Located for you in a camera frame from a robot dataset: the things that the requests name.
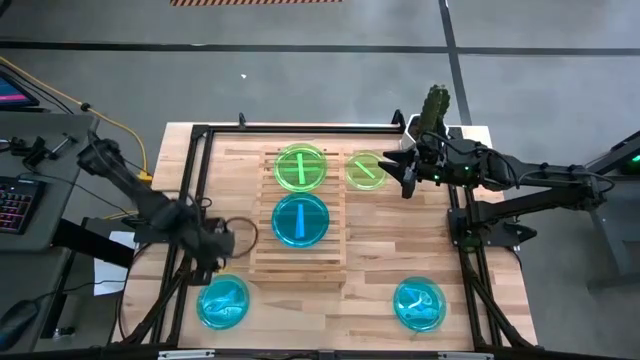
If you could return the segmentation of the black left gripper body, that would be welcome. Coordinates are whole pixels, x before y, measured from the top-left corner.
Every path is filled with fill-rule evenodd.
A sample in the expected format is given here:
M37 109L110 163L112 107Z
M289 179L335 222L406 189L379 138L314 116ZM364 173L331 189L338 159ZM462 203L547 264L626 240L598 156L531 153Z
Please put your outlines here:
M198 230L197 263L216 263L219 258L226 259L233 255L235 234L230 230L208 232L204 228Z

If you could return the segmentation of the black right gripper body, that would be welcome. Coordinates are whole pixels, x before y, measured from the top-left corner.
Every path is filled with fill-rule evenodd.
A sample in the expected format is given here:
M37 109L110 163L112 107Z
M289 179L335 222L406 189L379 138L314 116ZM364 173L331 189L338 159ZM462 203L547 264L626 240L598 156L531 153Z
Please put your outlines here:
M442 182L440 162L442 158L442 143L439 140L427 139L417 141L414 145L414 173L417 182Z

